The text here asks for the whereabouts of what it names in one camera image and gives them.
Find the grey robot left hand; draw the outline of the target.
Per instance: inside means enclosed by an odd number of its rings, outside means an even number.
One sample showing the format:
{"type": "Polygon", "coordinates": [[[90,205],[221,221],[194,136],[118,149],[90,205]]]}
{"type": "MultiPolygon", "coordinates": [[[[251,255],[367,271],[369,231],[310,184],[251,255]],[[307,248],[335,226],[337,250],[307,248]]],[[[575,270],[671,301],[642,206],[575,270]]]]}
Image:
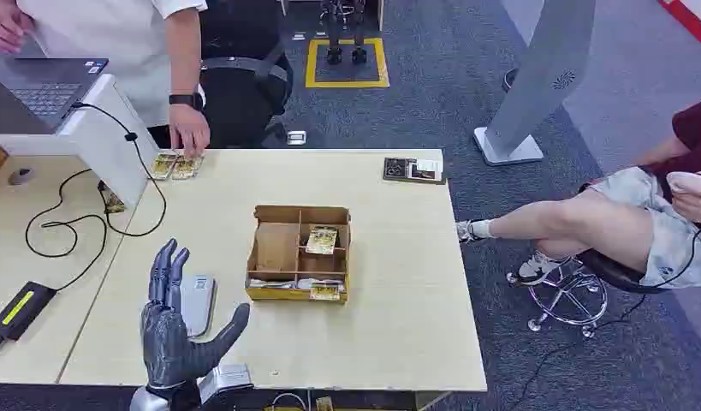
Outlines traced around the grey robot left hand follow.
{"type": "Polygon", "coordinates": [[[171,389],[204,377],[219,365],[246,329],[251,306],[241,303],[231,320],[208,342],[193,342],[181,315],[181,282],[190,251],[169,239],[149,271],[148,301],[140,315],[147,385],[171,389]]]}

